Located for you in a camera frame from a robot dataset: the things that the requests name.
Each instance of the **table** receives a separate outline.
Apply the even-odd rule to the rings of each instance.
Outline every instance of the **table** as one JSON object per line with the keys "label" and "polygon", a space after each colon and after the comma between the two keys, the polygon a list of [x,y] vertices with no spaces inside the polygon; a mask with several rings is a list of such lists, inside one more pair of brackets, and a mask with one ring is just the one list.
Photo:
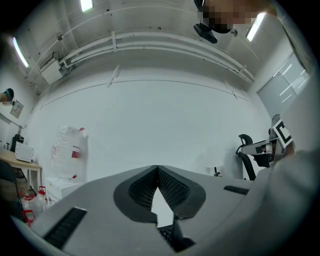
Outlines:
{"label": "table", "polygon": [[42,186],[42,167],[39,164],[35,162],[25,162],[17,160],[14,152],[5,149],[0,149],[0,160],[7,162],[14,168],[27,169],[26,179],[28,184],[28,190],[30,190],[30,171],[36,171],[40,173],[40,184]]}

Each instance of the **wooden tabletop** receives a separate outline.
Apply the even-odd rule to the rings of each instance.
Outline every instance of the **wooden tabletop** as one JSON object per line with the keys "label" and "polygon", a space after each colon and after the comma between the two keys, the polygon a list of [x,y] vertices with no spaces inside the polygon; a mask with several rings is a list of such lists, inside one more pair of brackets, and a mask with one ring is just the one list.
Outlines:
{"label": "wooden tabletop", "polygon": [[35,162],[25,162],[17,160],[14,152],[5,149],[0,149],[0,160],[3,160],[10,165],[21,166],[30,170],[42,170],[42,167],[39,164]]}

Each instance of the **white appliance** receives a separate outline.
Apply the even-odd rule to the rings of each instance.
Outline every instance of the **white appliance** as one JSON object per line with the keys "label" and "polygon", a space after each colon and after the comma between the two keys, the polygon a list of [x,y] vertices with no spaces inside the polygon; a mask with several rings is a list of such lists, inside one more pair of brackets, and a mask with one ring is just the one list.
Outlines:
{"label": "white appliance", "polygon": [[46,177],[45,188],[48,197],[52,200],[58,201],[69,195],[83,185],[82,182],[72,182],[62,178]]}
{"label": "white appliance", "polygon": [[16,159],[30,163],[31,158],[34,155],[34,149],[32,147],[17,142],[14,154]]}

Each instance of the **ceiling light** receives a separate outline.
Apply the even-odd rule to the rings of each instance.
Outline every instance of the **ceiling light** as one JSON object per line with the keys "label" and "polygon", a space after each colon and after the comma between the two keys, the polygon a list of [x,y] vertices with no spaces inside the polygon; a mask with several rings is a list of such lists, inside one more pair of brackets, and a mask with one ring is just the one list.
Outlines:
{"label": "ceiling light", "polygon": [[12,41],[13,41],[14,48],[15,48],[16,52],[18,53],[20,59],[22,60],[23,64],[25,65],[26,68],[29,67],[29,63],[27,62],[25,56],[22,54],[22,52],[19,48],[19,45],[17,43],[17,39],[14,37]]}
{"label": "ceiling light", "polygon": [[82,11],[85,12],[93,7],[92,0],[80,0]]}
{"label": "ceiling light", "polygon": [[265,15],[266,14],[264,12],[259,13],[259,15],[256,17],[254,23],[252,24],[248,34],[246,34],[245,37],[248,38],[248,40],[250,42],[252,41],[252,39],[254,38],[256,32],[258,31],[258,28],[259,28],[262,20],[264,19]]}

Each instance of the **white box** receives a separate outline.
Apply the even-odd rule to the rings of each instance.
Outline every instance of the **white box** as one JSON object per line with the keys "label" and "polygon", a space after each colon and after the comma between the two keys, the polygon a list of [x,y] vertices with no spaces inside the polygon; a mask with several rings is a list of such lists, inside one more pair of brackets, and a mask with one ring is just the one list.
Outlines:
{"label": "white box", "polygon": [[65,179],[57,179],[52,177],[45,178],[45,188],[50,194],[61,200],[65,196],[69,195],[72,191],[75,191],[83,183],[74,183],[66,181]]}

